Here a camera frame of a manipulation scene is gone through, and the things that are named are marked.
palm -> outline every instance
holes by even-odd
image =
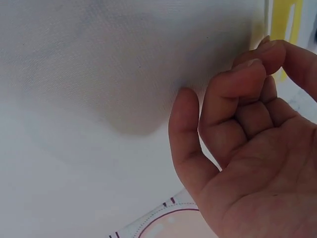
[[[315,237],[317,125],[277,97],[270,75],[283,66],[317,100],[317,56],[277,41],[234,65],[210,81],[200,118],[196,94],[179,92],[169,121],[176,172],[221,238]]]
[[[261,233],[265,237],[312,237],[310,222],[317,218],[315,136],[314,124],[295,117],[242,147],[228,165],[230,169],[204,189],[199,203],[210,214],[210,207],[224,202],[230,191],[238,190],[240,195],[229,198],[230,205],[224,206],[221,217],[207,215],[207,221],[220,221],[215,229],[224,238],[261,237]],[[281,222],[284,227],[278,230]]]

pink circle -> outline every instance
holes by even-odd
[[[198,210],[169,212],[151,222],[139,238],[217,238]]]

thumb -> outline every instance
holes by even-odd
[[[317,101],[317,55],[285,41],[283,44],[286,49],[285,72]]]

yellow object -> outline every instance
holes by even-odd
[[[272,11],[272,24],[270,37],[272,40],[286,40],[286,31],[290,19],[291,8],[294,5],[293,24],[289,42],[297,44],[301,27],[301,16],[304,0],[274,0]],[[282,71],[281,80],[284,81],[287,74]]]

white surface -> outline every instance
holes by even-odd
[[[180,86],[248,47],[254,0],[0,3],[0,237],[103,238],[182,186]]]

